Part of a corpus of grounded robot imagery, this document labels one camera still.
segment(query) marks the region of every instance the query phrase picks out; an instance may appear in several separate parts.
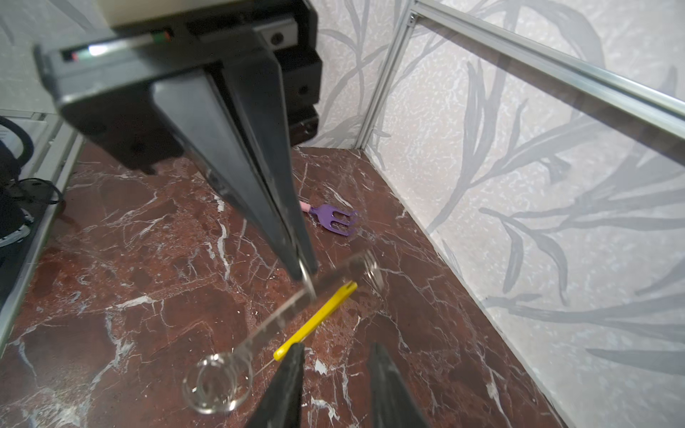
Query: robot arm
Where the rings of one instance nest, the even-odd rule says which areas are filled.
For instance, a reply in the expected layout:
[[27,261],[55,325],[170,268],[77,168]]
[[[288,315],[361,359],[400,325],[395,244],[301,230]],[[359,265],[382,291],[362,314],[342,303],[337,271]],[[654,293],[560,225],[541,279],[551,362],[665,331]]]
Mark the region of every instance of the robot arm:
[[71,125],[146,173],[189,155],[300,280],[316,260],[289,148],[318,127],[315,44],[316,12],[306,0],[254,0],[42,44],[34,57]]

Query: yellow marker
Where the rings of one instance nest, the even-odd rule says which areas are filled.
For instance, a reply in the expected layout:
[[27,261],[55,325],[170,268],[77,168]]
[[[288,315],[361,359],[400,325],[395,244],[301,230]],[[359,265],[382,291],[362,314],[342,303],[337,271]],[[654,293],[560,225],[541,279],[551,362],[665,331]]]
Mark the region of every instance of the yellow marker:
[[299,343],[305,340],[305,338],[309,336],[312,331],[314,331],[319,324],[323,322],[323,320],[335,312],[335,310],[338,309],[338,306],[342,305],[349,295],[352,294],[356,289],[357,283],[354,281],[350,281],[340,287],[338,291],[336,291],[336,294],[333,294],[333,297],[331,297],[328,302],[326,302],[326,304],[322,306],[316,314],[314,314],[312,318],[309,318],[309,321],[307,321],[301,329],[297,330],[297,333],[293,334],[287,342],[283,343],[280,348],[276,349],[276,352],[273,353],[273,359],[276,361],[282,360],[283,357],[285,357],[288,353],[288,350],[293,343]]

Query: leaf pattern wallpaper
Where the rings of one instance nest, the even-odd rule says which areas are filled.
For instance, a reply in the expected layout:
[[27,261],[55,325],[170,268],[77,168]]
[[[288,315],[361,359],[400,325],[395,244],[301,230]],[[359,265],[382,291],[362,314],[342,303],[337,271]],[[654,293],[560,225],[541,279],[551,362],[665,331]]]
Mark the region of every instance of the leaf pattern wallpaper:
[[350,149],[364,121],[405,0],[312,0],[323,61],[319,133],[305,146]]
[[54,113],[32,53],[39,40],[105,27],[94,0],[3,0],[0,5],[0,109]]
[[[444,3],[685,93],[678,2]],[[416,29],[369,157],[566,421],[684,426],[684,142]]]

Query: black cable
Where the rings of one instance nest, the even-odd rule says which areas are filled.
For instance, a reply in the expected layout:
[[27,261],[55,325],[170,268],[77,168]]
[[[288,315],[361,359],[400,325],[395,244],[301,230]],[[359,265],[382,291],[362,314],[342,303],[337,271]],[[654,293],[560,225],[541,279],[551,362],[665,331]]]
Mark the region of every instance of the black cable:
[[19,165],[12,151],[0,139],[0,186],[5,186],[12,180],[18,180],[20,173],[21,165]]
[[[31,182],[34,186],[38,185],[39,183],[42,184],[47,184],[48,186],[52,187],[52,190],[57,193],[57,199],[38,199],[31,195],[31,192],[28,190],[24,189],[22,187],[22,184]],[[48,180],[43,180],[42,178],[36,178],[36,177],[31,177],[31,178],[24,178],[22,180],[14,182],[13,186],[16,186],[22,193],[22,197],[20,198],[15,198],[18,200],[22,201],[28,201],[28,202],[38,202],[38,203],[46,203],[48,205],[55,205],[56,203],[61,203],[64,202],[64,195],[60,191],[60,189],[55,186],[55,184],[52,181]]]
[[21,140],[21,144],[24,146],[24,149],[16,160],[19,161],[21,166],[26,165],[29,159],[31,159],[31,156],[34,155],[34,142],[31,139],[31,136],[29,136],[29,134],[27,134],[22,127],[4,116],[0,116],[0,125],[3,125],[5,128],[12,131],[14,135]]

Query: purple toy fork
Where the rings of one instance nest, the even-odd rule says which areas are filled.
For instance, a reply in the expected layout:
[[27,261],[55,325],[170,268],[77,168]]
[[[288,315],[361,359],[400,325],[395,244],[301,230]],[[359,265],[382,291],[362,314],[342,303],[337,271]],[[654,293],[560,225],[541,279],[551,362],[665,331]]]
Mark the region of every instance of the purple toy fork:
[[[343,236],[350,236],[354,230],[351,229],[352,225],[356,221],[356,216],[357,212],[345,212],[342,210],[339,210],[338,208],[332,207],[326,203],[324,203],[321,206],[318,207],[312,207],[310,204],[306,202],[300,201],[300,208],[304,212],[308,212],[310,214],[315,214],[316,217],[319,220],[319,223],[324,227],[324,229],[328,229],[331,232],[334,232],[338,235],[343,235]],[[349,217],[350,220],[343,220],[341,218],[335,217],[333,214],[338,213],[342,214],[343,216]],[[346,230],[339,229],[337,227],[333,227],[333,223],[339,223],[345,227],[347,227]]]

